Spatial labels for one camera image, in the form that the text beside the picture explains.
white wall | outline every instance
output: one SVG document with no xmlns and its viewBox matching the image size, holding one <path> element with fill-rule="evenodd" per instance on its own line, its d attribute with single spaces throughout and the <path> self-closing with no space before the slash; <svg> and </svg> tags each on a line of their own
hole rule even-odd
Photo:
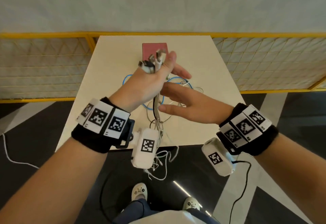
<svg viewBox="0 0 326 224">
<path fill-rule="evenodd" d="M 0 0 L 0 32 L 326 32 L 326 0 Z"/>
</svg>

hand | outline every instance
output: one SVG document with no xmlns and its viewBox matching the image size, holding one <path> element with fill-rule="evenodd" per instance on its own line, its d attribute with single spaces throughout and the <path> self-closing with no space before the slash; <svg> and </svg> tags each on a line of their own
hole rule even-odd
<svg viewBox="0 0 326 224">
<path fill-rule="evenodd" d="M 159 111 L 198 123 L 219 125 L 230 116 L 233 110 L 233 107 L 228 104 L 175 83 L 164 83 L 161 95 L 185 104 L 186 107 L 164 104 L 158 107 Z"/>
<path fill-rule="evenodd" d="M 148 74 L 138 68 L 128 81 L 109 98 L 110 101 L 125 111 L 132 112 L 160 92 L 170 73 L 190 79 L 191 74 L 176 64 L 176 59 L 177 54 L 174 51 L 170 52 L 161 68 L 154 74 Z"/>
</svg>

left hand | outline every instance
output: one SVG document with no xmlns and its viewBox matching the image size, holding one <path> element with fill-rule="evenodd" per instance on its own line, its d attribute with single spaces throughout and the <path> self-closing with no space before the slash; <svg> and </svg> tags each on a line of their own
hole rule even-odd
<svg viewBox="0 0 326 224">
<path fill-rule="evenodd" d="M 176 64 L 177 54 L 171 51 L 154 74 L 148 74 L 138 68 L 123 86 L 109 99 L 127 112 L 132 112 L 139 105 L 154 98 L 162 89 L 166 77 L 172 73 L 182 78 L 190 79 L 191 74 Z"/>
</svg>

floor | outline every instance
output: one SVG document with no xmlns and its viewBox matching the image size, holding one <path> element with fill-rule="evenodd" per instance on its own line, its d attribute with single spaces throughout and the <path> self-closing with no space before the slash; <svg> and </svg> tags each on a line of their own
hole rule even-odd
<svg viewBox="0 0 326 224">
<path fill-rule="evenodd" d="M 326 145 L 322 143 L 326 92 L 242 96 L 247 104 L 259 108 L 277 124 L 283 134 L 326 159 Z M 0 129 L 6 131 L 8 152 L 13 160 L 41 166 L 55 151 L 72 102 L 38 104 L 0 104 Z M 175 161 L 168 164 L 166 180 L 157 181 L 132 167 L 130 156 L 129 150 L 108 154 L 76 223 L 108 223 L 99 208 L 100 192 L 107 176 L 102 204 L 110 219 L 128 204 L 133 185 L 142 181 L 148 187 L 148 202 L 154 210 L 181 209 L 189 194 L 197 198 L 203 212 L 212 214 L 222 224 L 229 223 L 230 207 L 241 195 L 247 165 L 239 165 L 232 175 L 221 177 L 205 159 L 200 145 L 182 146 Z M 246 159 L 253 167 L 246 193 L 234 207 L 231 223 L 311 223 L 254 158 Z M 8 161 L 3 145 L 0 165 L 1 208 L 35 169 Z M 158 169 L 155 174 L 164 175 L 164 169 Z"/>
</svg>

blue cable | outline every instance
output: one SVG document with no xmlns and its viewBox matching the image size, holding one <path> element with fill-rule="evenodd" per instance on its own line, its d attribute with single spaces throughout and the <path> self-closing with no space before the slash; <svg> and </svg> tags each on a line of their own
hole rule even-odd
<svg viewBox="0 0 326 224">
<path fill-rule="evenodd" d="M 132 74 L 127 75 L 127 76 L 123 79 L 123 81 L 122 81 L 122 85 L 124 85 L 124 82 L 125 82 L 126 79 L 127 79 L 128 77 L 130 77 L 130 76 L 132 76 Z M 179 76 L 174 76 L 174 77 L 170 78 L 169 80 L 167 80 L 167 82 L 169 82 L 169 81 L 171 81 L 172 79 L 175 79 L 175 78 L 180 78 L 180 79 L 186 81 L 186 82 L 189 84 L 189 87 L 191 87 L 191 88 L 193 89 L 193 87 L 191 86 L 190 82 L 189 82 L 187 79 L 181 78 L 181 77 L 179 77 Z M 152 108 L 147 107 L 145 104 L 142 104 L 142 105 L 143 105 L 143 107 L 147 108 L 148 110 L 153 111 Z"/>
</svg>

